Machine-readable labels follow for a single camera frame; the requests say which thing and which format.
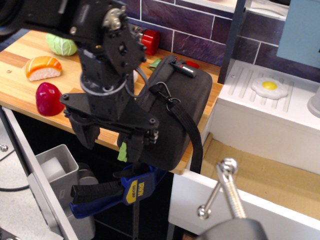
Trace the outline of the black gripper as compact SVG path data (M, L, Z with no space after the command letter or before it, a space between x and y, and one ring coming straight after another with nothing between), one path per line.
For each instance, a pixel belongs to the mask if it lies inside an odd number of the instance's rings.
M129 163L139 160L144 144L157 141L159 120L142 109L125 88L107 93L65 93L60 102L75 135L87 149L93 149L101 128L129 136Z

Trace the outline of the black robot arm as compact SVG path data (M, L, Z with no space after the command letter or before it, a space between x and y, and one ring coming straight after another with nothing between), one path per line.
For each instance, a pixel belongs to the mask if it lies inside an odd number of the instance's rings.
M65 116L88 149L101 129L123 134L127 160L137 162L144 145L156 142L159 122L138 106L134 94L134 72L146 61L146 47L130 30L126 5L117 0L1 1L1 40L20 29L75 42L82 92L61 96Z

